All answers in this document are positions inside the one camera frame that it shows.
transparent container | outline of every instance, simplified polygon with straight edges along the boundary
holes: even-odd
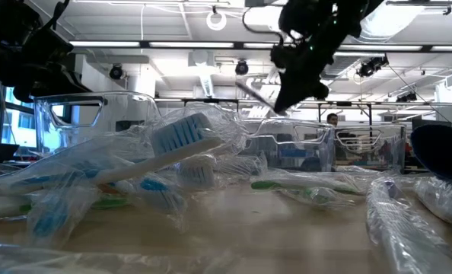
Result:
[[[375,170],[402,170],[406,126],[356,126],[335,132],[336,166],[355,165]]]
[[[153,98],[136,92],[38,97],[35,99],[37,150],[47,155],[159,116]]]
[[[332,170],[335,152],[332,126],[298,119],[265,119],[245,123],[253,134],[241,154],[264,154],[268,166],[274,168]]]

ceiling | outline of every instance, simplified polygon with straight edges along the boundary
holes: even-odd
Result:
[[[53,13],[57,0],[26,0],[42,14],[46,21]],[[69,40],[203,40],[203,41],[251,41],[275,42],[277,36],[248,32],[240,16],[244,11],[242,1],[232,1],[233,8],[218,10],[226,14],[227,23],[222,30],[212,30],[206,23],[210,7],[110,5],[73,1],[59,20],[58,32]],[[404,30],[388,40],[388,43],[452,43],[452,14],[443,16],[444,8],[426,9]],[[254,24],[272,21],[270,11],[255,11],[248,20]],[[266,25],[254,26],[268,30]],[[161,75],[157,90],[161,97],[173,91],[191,91],[200,86],[199,77],[187,72],[188,55],[184,49],[95,49],[94,56],[148,56]],[[220,68],[212,76],[216,86],[234,86],[239,78],[234,73],[237,60],[245,59],[250,67],[249,75],[266,75],[272,63],[267,50],[215,50],[215,63]],[[434,83],[452,74],[452,54],[391,53],[387,55],[393,68],[384,68],[374,77],[360,83],[355,75],[356,63],[330,84],[328,99],[334,100],[383,100],[389,93],[416,84],[418,92],[426,99],[434,97]],[[138,64],[124,65],[130,71],[138,71]]]

desk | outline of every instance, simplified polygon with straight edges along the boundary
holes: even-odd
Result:
[[[452,227],[418,201],[414,208],[452,247]],[[89,212],[64,250],[194,256],[231,250],[242,260],[232,273],[383,273],[365,228],[364,198],[356,207],[320,211],[276,193],[235,186],[198,195],[189,230],[133,207]],[[0,242],[19,244],[24,221],[0,223]]]

